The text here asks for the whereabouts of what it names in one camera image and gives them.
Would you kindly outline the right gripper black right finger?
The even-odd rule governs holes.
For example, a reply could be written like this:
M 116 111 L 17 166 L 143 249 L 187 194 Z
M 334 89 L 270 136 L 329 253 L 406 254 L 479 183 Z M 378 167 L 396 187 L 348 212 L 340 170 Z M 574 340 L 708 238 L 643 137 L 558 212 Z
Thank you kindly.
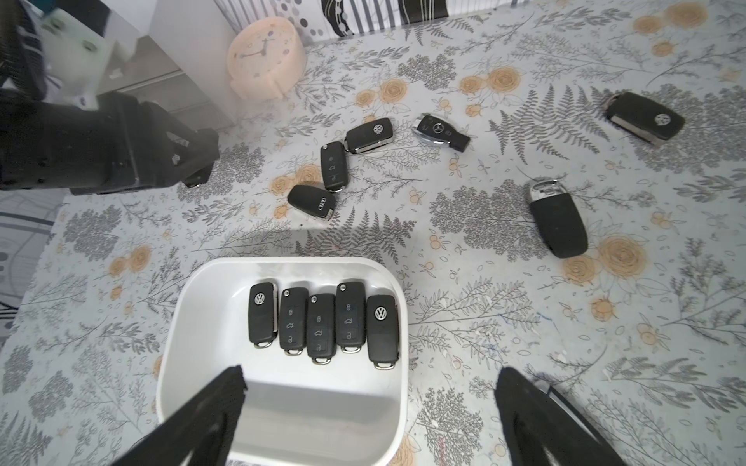
M 598 429 L 555 388 L 534 384 L 513 367 L 499 372 L 495 404 L 514 465 L 625 463 Z

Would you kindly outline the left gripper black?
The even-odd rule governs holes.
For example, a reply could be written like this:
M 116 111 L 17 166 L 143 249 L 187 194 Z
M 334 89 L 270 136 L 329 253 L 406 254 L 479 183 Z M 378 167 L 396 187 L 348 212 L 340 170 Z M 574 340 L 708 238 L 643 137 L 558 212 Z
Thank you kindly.
M 110 194 L 208 182 L 220 158 L 212 128 L 194 131 L 153 102 L 119 92 L 96 111 L 1 92 L 2 190 Z

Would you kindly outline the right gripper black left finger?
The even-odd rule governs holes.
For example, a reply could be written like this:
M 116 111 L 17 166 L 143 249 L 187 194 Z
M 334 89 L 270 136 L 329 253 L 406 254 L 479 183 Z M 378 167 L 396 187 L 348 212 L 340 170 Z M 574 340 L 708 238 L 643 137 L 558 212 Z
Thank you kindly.
M 225 465 L 246 389 L 242 369 L 228 367 L 115 463 Z

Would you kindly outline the white storage tray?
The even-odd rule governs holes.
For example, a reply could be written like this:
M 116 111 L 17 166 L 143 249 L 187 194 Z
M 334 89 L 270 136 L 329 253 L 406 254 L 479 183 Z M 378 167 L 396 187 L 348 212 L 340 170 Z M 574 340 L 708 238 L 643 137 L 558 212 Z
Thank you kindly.
M 338 353 L 327 365 L 278 346 L 257 349 L 248 337 L 253 285 L 332 293 L 360 281 L 368 295 L 405 295 L 383 265 L 363 257 L 229 257 L 190 275 L 179 296 L 157 381 L 157 417 L 172 417 L 223 370 L 240 366 L 247 386 L 229 456 L 264 465 L 385 465 L 402 442 L 408 362 L 375 368 L 365 351 Z

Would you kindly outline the black car key front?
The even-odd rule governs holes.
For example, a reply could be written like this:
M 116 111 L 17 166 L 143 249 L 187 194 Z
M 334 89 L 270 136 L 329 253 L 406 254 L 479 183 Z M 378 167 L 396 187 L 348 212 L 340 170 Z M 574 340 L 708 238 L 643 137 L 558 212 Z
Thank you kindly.
M 286 355 L 301 355 L 306 348 L 308 298 L 309 292 L 305 287 L 291 287 L 282 292 L 278 340 Z

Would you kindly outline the black key fob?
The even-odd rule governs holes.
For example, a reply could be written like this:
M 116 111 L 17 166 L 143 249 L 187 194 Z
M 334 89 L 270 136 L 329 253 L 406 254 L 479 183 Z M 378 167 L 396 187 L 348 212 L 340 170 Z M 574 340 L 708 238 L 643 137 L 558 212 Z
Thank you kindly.
M 528 209 L 539 236 L 554 256 L 572 258 L 588 250 L 582 217 L 572 195 L 560 181 L 546 179 L 530 184 Z

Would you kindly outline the black car key audi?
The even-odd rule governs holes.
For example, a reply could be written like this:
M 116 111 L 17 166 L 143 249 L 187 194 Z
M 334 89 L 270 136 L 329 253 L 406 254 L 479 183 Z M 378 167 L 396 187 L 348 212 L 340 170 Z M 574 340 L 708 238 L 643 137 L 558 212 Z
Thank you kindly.
M 337 206 L 333 193 L 307 184 L 294 186 L 289 191 L 288 203 L 302 213 L 324 221 L 332 219 Z

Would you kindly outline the black silver mercedes key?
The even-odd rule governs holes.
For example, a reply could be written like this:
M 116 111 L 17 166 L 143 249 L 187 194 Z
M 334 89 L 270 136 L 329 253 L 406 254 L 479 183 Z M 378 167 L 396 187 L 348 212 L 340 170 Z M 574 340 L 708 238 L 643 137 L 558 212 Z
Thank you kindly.
M 459 153 L 464 153 L 471 142 L 469 136 L 459 132 L 450 122 L 432 114 L 421 114 L 412 130 L 433 145 L 445 146 Z

